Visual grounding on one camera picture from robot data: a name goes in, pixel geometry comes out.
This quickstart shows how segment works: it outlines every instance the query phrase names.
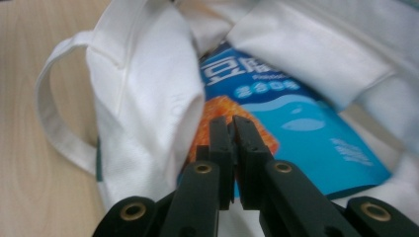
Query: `metal screw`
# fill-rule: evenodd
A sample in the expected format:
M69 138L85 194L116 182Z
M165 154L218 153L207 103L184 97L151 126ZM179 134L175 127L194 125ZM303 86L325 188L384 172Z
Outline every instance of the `metal screw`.
M142 202L133 202L126 204L120 212L120 217L126 221L133 221L141 218L147 210Z
M197 165L195 167L195 172L199 174L206 174L206 173L209 173L211 170L212 170L212 167L210 165L205 165L205 164Z
M293 167L291 167L290 165L284 162L277 162L275 163L274 167L278 172L281 172L281 173L289 173L293 170Z
M379 205L365 202L361 205L361 211L368 217L377 221L389 221L390 213Z

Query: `bag strap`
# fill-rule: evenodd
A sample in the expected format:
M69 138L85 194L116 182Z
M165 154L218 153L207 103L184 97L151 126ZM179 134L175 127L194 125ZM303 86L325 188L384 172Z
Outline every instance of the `bag strap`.
M38 117L49 142L68 160L95 175L96 148L76 136L66 125L57 110L49 83L52 65L74 49L88 46L92 39L93 32L81 32L55 47L38 78L36 103Z

